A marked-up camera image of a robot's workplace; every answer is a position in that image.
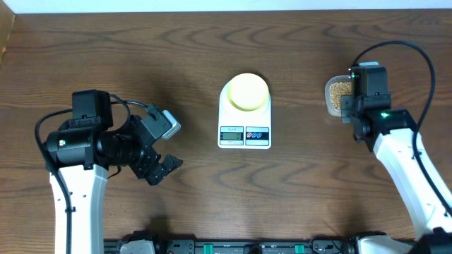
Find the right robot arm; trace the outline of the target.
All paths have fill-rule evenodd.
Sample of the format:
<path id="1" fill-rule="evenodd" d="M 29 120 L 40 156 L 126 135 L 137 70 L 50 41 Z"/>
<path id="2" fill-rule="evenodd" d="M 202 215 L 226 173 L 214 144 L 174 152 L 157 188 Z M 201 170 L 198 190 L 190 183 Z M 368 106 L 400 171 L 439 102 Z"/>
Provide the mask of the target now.
<path id="1" fill-rule="evenodd" d="M 352 93 L 341 99 L 343 123 L 352 124 L 354 139 L 364 142 L 390 174 L 412 220 L 416 242 L 365 233 L 344 253 L 450 253 L 451 213 L 442 202 L 451 201 L 451 192 L 415 135 L 410 113 L 392 108 L 386 69 L 376 63 L 355 65 L 350 79 Z"/>

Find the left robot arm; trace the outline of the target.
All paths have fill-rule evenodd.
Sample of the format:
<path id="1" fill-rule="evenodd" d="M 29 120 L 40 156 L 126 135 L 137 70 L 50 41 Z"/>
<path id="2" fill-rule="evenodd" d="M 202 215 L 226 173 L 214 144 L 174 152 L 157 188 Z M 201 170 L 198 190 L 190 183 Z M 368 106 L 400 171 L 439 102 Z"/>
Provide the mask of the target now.
<path id="1" fill-rule="evenodd" d="M 109 167 L 129 167 L 138 179 L 159 184 L 183 161 L 161 157 L 153 144 L 171 138 L 180 124 L 167 110 L 145 105 L 144 118 L 128 113 L 114 129 L 112 105 L 132 103 L 101 90 L 72 94 L 72 115 L 45 141 L 43 116 L 35 125 L 37 146 L 50 174 L 55 206 L 56 253 L 103 253 L 103 205 Z"/>

